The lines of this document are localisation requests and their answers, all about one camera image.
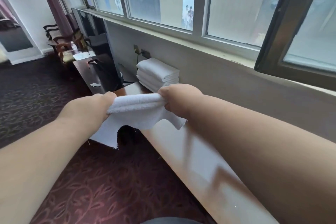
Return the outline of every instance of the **television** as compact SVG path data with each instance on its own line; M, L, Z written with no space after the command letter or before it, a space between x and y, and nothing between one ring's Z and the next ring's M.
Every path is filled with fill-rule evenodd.
M90 65L94 67L99 79L104 81L106 90L115 91L123 87L123 78L114 58L111 43L107 36L107 25L103 18L72 8L79 30L86 44L96 56L92 57Z

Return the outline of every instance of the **open window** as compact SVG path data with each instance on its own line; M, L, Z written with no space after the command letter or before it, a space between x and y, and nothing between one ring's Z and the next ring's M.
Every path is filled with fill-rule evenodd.
M254 69L336 90L336 0L279 0Z

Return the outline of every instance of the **floral carpet pattern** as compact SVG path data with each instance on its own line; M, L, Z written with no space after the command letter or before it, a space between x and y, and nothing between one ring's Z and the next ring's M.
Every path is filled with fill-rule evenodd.
M0 68L0 148L54 120L88 90L50 57ZM31 224L137 224L158 217L209 223L180 179L139 132L119 150L89 140L74 155Z

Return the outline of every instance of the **stack of folded towels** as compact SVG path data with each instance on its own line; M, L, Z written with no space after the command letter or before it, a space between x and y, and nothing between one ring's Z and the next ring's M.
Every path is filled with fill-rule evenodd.
M160 60L150 58L140 61L136 66L139 82L152 92L156 93L163 86L179 83L180 70Z

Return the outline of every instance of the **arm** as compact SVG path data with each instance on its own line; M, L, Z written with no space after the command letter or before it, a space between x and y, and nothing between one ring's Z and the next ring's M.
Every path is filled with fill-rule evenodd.
M57 119L0 150L2 223L27 224L78 148L107 118L116 95L69 102Z
M190 85L159 93L168 100L166 108L218 150L280 223L335 222L335 143Z

